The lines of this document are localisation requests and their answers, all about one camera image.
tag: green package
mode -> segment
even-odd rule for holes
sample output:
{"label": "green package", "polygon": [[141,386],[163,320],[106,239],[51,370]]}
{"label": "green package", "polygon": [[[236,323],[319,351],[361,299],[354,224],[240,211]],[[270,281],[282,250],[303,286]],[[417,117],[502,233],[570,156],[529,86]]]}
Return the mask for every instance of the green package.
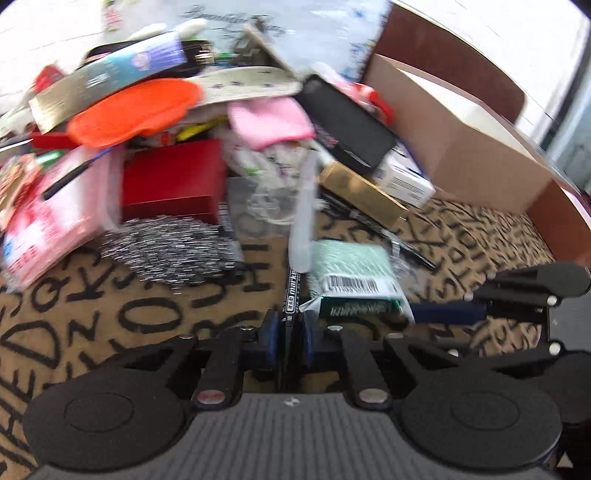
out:
{"label": "green package", "polygon": [[314,310],[321,318],[406,313],[408,302],[383,247],[321,240],[312,249],[312,300],[301,311]]}

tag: red object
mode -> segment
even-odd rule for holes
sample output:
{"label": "red object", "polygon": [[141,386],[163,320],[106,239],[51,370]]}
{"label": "red object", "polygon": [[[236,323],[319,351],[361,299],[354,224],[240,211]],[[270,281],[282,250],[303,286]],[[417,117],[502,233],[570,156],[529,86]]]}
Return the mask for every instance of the red object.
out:
{"label": "red object", "polygon": [[363,85],[362,83],[353,83],[359,94],[380,112],[380,120],[383,124],[390,125],[394,119],[394,113],[390,106],[384,102],[373,88]]}
{"label": "red object", "polygon": [[37,150],[74,150],[80,146],[67,134],[49,132],[42,135],[37,127],[31,133],[31,144]]}
{"label": "red object", "polygon": [[203,89],[186,80],[148,80],[76,115],[68,123],[68,135],[94,148],[112,147],[136,135],[149,137],[181,120],[202,97]]}
{"label": "red object", "polygon": [[48,65],[43,68],[39,75],[37,75],[37,78],[35,79],[35,91],[40,93],[65,76],[66,74],[55,65]]}
{"label": "red object", "polygon": [[124,169],[123,220],[192,216],[216,225],[225,187],[219,140],[144,150]]}

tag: pink package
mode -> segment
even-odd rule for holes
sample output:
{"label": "pink package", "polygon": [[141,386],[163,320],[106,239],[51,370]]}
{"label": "pink package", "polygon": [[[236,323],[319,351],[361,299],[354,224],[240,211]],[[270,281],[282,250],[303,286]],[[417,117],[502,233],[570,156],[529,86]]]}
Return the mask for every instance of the pink package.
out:
{"label": "pink package", "polygon": [[79,147],[31,188],[6,230],[2,268],[8,285],[23,290],[75,248],[119,224],[124,152],[116,148],[49,200],[41,193],[100,150]]}
{"label": "pink package", "polygon": [[291,97],[232,102],[228,105],[228,119],[232,129],[252,150],[315,136],[308,115]]}

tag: white box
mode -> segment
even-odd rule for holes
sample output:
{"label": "white box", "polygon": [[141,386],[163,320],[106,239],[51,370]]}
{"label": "white box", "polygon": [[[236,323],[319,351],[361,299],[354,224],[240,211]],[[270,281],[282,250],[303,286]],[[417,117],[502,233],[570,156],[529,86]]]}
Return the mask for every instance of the white box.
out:
{"label": "white box", "polygon": [[435,188],[402,143],[384,157],[373,178],[384,193],[415,207],[422,207],[435,194]]}

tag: black suction pad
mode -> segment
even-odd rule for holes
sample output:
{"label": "black suction pad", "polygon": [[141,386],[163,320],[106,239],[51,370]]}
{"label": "black suction pad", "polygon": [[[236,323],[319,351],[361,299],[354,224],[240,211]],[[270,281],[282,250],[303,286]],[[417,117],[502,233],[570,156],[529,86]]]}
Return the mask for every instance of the black suction pad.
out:
{"label": "black suction pad", "polygon": [[543,461],[562,431],[547,394],[499,373],[464,368],[425,375],[404,400],[401,423],[429,455],[488,473]]}
{"label": "black suction pad", "polygon": [[591,422],[591,355],[588,353],[565,355],[532,383],[558,404],[567,426]]}
{"label": "black suction pad", "polygon": [[29,404],[25,436],[39,464],[79,472],[145,462],[184,425],[181,401],[152,372],[102,368],[54,385]]}

